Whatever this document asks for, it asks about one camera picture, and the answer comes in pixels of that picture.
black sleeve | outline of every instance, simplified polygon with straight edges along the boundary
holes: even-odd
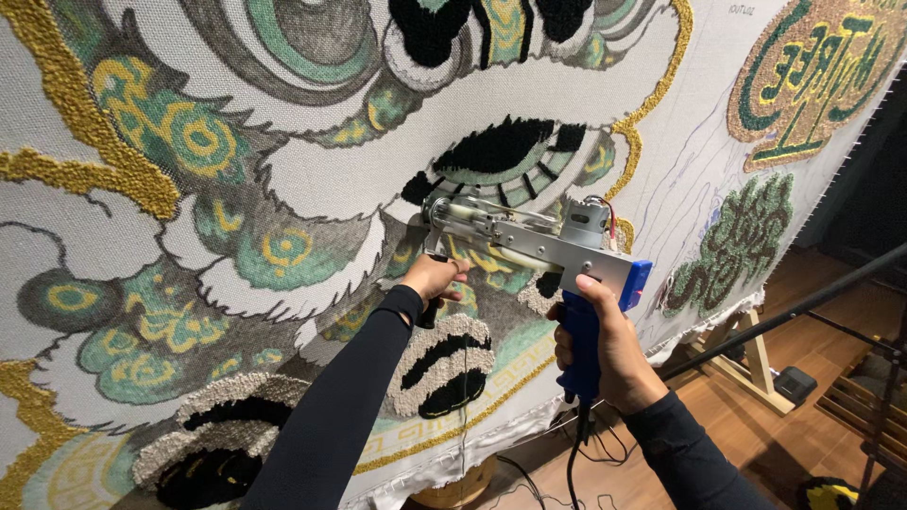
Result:
[[[727,461],[673,391],[624,423],[678,510],[775,508]]]
[[[243,510],[336,510],[362,455],[394,369],[422,313],[415,290],[397,285],[299,400]]]

wooden easel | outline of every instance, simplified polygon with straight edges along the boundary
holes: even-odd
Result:
[[[724,342],[731,330],[738,325],[742,329],[747,329],[752,328],[758,322],[759,316],[754,309],[748,312],[736,313],[729,317],[724,324],[715,326],[708,339],[697,338],[689,346],[697,354],[705,352]],[[725,377],[736,382],[738,386],[765,404],[769,409],[775,411],[780,417],[794,410],[794,403],[775,391],[775,384],[768,365],[766,342],[762,339],[762,335],[748,341],[744,344],[744,348],[746,349],[746,363],[749,365],[749,369],[725,356],[712,358],[708,364],[724,374]]]

lion eye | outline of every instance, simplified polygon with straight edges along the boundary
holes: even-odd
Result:
[[[516,119],[473,132],[419,172],[401,196],[421,204],[434,191],[471,188],[486,200],[518,207],[556,181],[580,148],[586,126]]]

hand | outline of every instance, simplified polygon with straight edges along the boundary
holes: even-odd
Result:
[[[415,290],[422,297],[422,311],[428,308],[428,300],[441,296],[444,300],[459,301],[463,294],[447,287],[452,281],[466,282],[466,271],[469,270],[469,260],[450,259],[447,262],[438,262],[424,253],[415,260],[413,267],[406,272],[400,285]]]
[[[576,286],[599,316],[599,396],[624,415],[658,402],[668,393],[668,387],[642,354],[636,327],[620,311],[614,293],[582,274],[576,277]],[[548,310],[548,320],[557,319],[557,307],[554,305]],[[554,341],[557,342],[554,354],[558,368],[564,370],[573,363],[573,338],[563,326],[558,326],[554,330]]]

black grip handle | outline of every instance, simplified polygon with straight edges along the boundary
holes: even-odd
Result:
[[[447,262],[449,259],[444,255],[429,255],[432,260],[438,262]],[[441,305],[441,297],[435,296],[428,300],[428,308],[419,316],[415,325],[422,329],[434,329],[434,318],[438,315],[438,306]]]

